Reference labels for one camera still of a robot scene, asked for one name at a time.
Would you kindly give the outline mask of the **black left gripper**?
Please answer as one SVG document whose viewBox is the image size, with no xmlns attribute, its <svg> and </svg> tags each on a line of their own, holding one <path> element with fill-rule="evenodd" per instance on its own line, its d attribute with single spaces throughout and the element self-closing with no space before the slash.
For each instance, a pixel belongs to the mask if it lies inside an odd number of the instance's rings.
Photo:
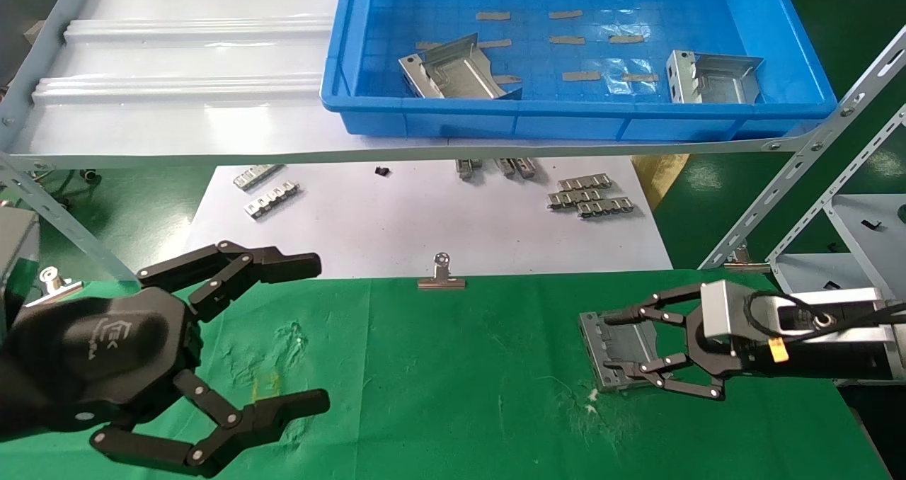
<svg viewBox="0 0 906 480">
<path fill-rule="evenodd" d="M 22 310 L 2 344 L 2 440 L 103 426 L 91 445 L 111 461 L 213 478 L 243 451 L 278 441 L 292 420 L 331 407 L 325 389 L 235 408 L 192 370 L 200 322 L 216 319 L 256 283 L 314 279 L 314 252 L 220 241 L 140 268 L 127 297 L 77 297 Z M 198 288 L 188 305 L 172 293 Z M 197 444 L 134 433 L 180 396 L 214 422 Z"/>
</svg>

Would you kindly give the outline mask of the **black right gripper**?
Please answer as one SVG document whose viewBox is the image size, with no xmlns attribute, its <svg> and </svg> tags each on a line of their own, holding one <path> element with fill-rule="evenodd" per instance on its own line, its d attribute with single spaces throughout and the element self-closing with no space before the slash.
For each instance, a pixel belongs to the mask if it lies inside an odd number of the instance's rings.
<svg viewBox="0 0 906 480">
<path fill-rule="evenodd" d="M 699 299 L 700 285 L 674 287 L 606 313 L 603 322 L 684 326 L 685 316 L 666 308 Z M 744 375 L 898 382 L 898 306 L 883 299 L 744 299 L 730 306 L 702 302 L 686 323 L 687 354 L 625 362 L 625 376 L 712 401 L 725 399 L 724 380 Z M 711 375 L 711 383 L 667 376 L 690 366 Z"/>
</svg>

